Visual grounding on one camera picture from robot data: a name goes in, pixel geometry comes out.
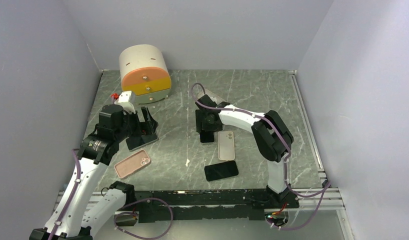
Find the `black phone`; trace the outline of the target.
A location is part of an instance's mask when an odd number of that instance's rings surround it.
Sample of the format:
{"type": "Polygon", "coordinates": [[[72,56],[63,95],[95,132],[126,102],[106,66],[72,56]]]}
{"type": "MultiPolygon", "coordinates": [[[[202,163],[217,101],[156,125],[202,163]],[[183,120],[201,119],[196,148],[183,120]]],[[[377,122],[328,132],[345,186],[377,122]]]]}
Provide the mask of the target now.
{"type": "Polygon", "coordinates": [[[141,136],[131,136],[128,137],[125,142],[129,151],[134,151],[143,148],[146,145],[152,144],[158,140],[156,133],[146,134],[141,136]]]}
{"type": "Polygon", "coordinates": [[[212,131],[202,131],[199,133],[199,139],[202,144],[214,143],[215,136],[212,131]]]}
{"type": "Polygon", "coordinates": [[[239,170],[236,162],[230,160],[205,166],[204,174],[208,182],[213,182],[236,177],[239,175],[239,170]]]}

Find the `black phone front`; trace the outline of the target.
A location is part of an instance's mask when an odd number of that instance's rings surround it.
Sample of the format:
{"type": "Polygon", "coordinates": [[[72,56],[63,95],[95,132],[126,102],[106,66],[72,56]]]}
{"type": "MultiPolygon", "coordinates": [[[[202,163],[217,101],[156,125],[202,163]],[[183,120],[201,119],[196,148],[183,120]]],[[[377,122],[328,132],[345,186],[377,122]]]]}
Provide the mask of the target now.
{"type": "Polygon", "coordinates": [[[213,182],[236,177],[239,175],[239,170],[236,162],[230,160],[205,166],[204,174],[208,182],[213,182]]]}

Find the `clear beige phone case back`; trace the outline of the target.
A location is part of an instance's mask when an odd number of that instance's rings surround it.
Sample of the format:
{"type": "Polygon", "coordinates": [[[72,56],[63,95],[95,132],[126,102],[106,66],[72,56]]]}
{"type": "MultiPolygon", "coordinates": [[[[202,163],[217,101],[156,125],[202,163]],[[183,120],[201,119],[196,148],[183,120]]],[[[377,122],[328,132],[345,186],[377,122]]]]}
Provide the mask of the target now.
{"type": "Polygon", "coordinates": [[[197,95],[197,99],[200,99],[201,97],[203,97],[204,95],[208,95],[209,98],[215,102],[217,105],[219,105],[222,102],[225,102],[226,100],[223,99],[222,97],[220,97],[219,95],[213,93],[212,91],[210,91],[209,89],[205,88],[204,91],[201,90],[198,95],[197,95]]]}

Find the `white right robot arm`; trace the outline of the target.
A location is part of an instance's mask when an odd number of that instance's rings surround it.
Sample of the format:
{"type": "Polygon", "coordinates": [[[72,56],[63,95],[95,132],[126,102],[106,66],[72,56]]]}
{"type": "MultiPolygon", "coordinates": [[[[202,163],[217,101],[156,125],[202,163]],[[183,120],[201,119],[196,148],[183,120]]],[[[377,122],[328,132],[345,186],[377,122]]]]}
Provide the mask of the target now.
{"type": "Polygon", "coordinates": [[[233,126],[253,134],[260,154],[267,160],[267,201],[275,208],[287,200],[290,187],[285,164],[291,154],[294,137],[280,115],[270,110],[267,113],[252,112],[235,107],[228,102],[217,104],[207,95],[195,100],[196,131],[201,143],[212,143],[214,134],[224,126],[233,126]]]}

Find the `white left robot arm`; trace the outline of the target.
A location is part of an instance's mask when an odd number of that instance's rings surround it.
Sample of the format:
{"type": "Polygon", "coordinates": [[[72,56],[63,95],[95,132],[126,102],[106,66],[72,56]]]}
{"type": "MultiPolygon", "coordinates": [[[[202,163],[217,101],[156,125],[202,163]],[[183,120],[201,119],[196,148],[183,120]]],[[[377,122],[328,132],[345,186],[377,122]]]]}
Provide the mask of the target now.
{"type": "Polygon", "coordinates": [[[86,214],[95,187],[125,141],[135,150],[157,140],[158,122],[147,107],[142,107],[144,120],[132,107],[108,104],[102,107],[94,130],[72,151],[75,168],[60,203],[43,228],[33,229],[31,240],[92,240],[98,230],[119,208],[130,210],[136,203],[135,188],[116,181],[100,204],[86,214]]]}

